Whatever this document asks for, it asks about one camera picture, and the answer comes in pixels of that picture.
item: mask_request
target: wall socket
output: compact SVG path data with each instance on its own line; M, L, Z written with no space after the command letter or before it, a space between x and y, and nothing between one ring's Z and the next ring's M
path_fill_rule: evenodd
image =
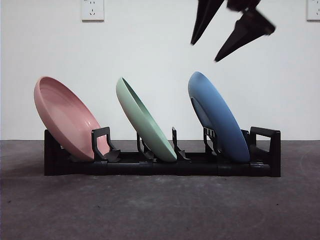
M104 21L105 0L81 0L82 21Z
M306 20L320 21L320 0L307 0Z

